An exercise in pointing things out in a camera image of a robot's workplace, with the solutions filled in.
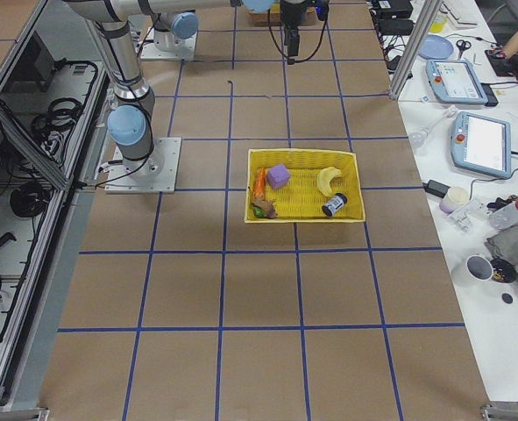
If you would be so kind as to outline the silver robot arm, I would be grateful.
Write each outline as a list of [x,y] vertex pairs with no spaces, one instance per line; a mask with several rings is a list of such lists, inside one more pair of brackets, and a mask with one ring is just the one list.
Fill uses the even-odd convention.
[[108,131],[122,154],[125,173],[135,178],[155,175],[161,170],[155,152],[151,115],[153,88],[145,80],[135,50],[128,18],[150,17],[159,29],[173,32],[179,39],[194,35],[198,24],[176,31],[194,10],[243,5],[253,12],[268,11],[272,1],[68,1],[67,5],[86,20],[96,47],[113,82],[118,107],[108,117]]
[[[266,14],[266,23],[273,44],[288,65],[310,61],[318,52],[323,42],[330,13],[328,1],[240,1],[240,3],[253,13]],[[282,45],[278,44],[273,35],[272,12],[275,4],[278,4],[280,24],[284,32]],[[315,11],[317,19],[323,22],[322,32],[314,51],[308,57],[299,59],[299,28],[305,22],[308,11],[311,9]],[[159,35],[159,32],[171,33],[176,39],[190,39],[196,35],[198,26],[199,20],[193,10],[159,13],[153,18],[153,42],[156,45],[160,43],[159,38],[162,38],[162,36]]]

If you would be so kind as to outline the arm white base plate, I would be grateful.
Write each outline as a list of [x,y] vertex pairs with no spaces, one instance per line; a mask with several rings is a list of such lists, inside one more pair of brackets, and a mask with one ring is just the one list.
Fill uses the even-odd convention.
[[152,29],[139,51],[142,61],[192,61],[197,35],[180,39],[171,32]]
[[148,162],[133,175],[127,173],[136,168],[132,162],[112,166],[111,181],[103,185],[104,190],[111,194],[174,193],[180,155],[181,137],[155,138]]

